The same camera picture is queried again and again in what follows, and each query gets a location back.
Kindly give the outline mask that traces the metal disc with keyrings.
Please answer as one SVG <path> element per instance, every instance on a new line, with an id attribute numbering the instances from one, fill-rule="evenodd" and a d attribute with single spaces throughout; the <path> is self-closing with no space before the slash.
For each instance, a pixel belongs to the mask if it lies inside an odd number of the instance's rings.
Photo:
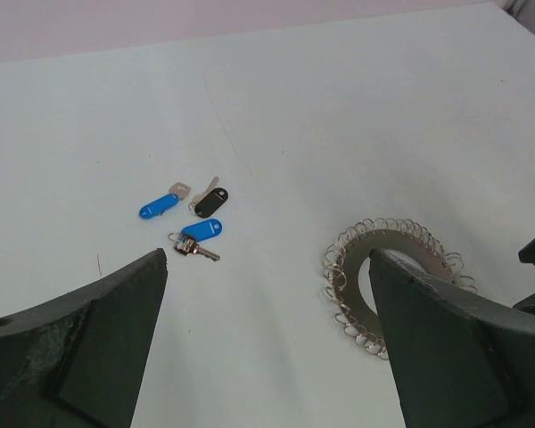
<path id="1" fill-rule="evenodd" d="M 463 273 L 460 253 L 446 251 L 439 239 L 409 218 L 365 218 L 339 233 L 325 250 L 324 293 L 337 310 L 333 318 L 344 334 L 367 354 L 387 361 L 383 329 L 375 310 L 363 297 L 359 273 L 375 249 L 393 251 L 414 261 L 425 273 L 476 293 L 475 280 Z"/>

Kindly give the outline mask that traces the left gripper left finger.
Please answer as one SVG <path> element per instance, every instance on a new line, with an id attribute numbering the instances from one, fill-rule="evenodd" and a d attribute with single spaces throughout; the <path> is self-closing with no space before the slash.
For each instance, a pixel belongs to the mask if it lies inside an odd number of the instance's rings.
<path id="1" fill-rule="evenodd" d="M 0 317 L 0 427 L 129 427 L 167 277 L 157 249 Z"/>

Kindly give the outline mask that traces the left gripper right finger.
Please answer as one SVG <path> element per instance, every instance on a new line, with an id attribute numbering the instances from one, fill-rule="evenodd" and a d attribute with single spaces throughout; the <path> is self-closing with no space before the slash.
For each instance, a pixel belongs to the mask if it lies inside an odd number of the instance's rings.
<path id="1" fill-rule="evenodd" d="M 387 251 L 369 276 L 407 427 L 535 427 L 535 315 Z"/>

